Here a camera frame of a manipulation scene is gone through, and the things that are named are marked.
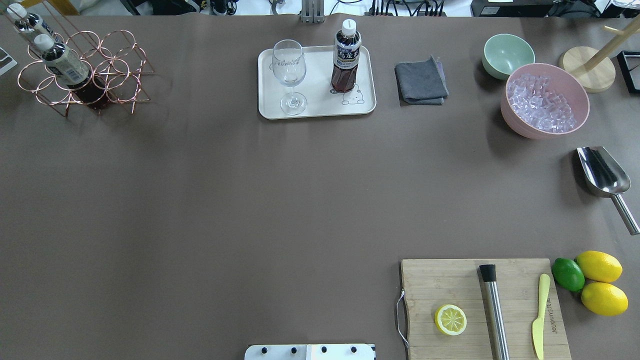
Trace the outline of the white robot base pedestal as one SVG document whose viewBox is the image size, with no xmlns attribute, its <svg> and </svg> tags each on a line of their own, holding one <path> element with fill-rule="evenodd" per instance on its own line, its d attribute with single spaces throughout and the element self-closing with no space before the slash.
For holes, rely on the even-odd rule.
<svg viewBox="0 0 640 360">
<path fill-rule="evenodd" d="M 374 344 L 254 344 L 247 347 L 245 360 L 375 360 Z"/>
</svg>

